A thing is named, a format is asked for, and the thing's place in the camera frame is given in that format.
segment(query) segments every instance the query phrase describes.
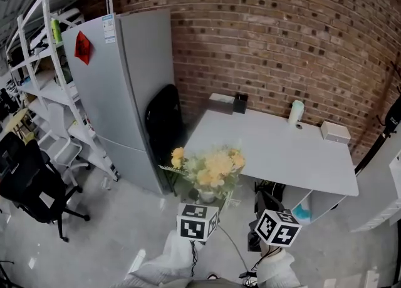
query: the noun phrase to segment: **person's arm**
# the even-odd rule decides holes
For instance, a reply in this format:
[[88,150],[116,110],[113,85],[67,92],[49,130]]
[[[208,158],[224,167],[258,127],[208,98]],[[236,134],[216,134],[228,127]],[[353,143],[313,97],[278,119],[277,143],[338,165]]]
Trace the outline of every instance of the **person's arm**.
[[272,251],[258,264],[258,286],[260,288],[299,288],[303,287],[290,265],[294,257],[282,248],[261,243],[262,255]]

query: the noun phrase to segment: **white cube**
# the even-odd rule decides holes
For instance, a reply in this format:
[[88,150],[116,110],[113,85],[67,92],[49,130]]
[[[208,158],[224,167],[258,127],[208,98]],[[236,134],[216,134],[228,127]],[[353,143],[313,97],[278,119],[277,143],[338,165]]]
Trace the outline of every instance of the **white cube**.
[[255,231],[268,245],[289,247],[299,234],[302,226],[289,213],[265,210]]
[[180,203],[177,216],[177,231],[180,237],[206,241],[217,228],[219,208]]

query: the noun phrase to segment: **small black container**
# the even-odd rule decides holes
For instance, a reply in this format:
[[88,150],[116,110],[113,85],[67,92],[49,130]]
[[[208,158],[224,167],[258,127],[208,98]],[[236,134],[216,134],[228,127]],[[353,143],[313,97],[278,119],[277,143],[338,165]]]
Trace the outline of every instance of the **small black container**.
[[246,104],[248,101],[248,95],[242,95],[240,93],[236,94],[236,98],[234,99],[234,112],[245,113]]

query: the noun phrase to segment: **white desk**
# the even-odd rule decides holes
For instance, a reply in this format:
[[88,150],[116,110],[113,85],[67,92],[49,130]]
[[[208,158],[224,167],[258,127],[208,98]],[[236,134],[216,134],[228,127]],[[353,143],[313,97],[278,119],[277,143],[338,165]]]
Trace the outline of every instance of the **white desk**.
[[239,145],[246,159],[243,175],[285,184],[283,204],[293,209],[308,200],[311,221],[347,195],[357,196],[358,185],[347,145],[326,141],[320,128],[258,111],[223,113],[207,110],[189,138],[189,153],[213,145]]

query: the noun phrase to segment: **brick wall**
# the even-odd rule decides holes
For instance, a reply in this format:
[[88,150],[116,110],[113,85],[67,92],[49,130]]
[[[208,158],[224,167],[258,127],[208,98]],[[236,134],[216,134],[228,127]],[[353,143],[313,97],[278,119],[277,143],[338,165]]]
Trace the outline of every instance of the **brick wall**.
[[[93,1],[82,11],[104,13]],[[118,12],[170,8],[187,121],[212,92],[247,93],[249,108],[279,116],[301,100],[303,121],[347,126],[357,162],[382,130],[375,115],[398,96],[390,64],[400,50],[397,0],[117,1]]]

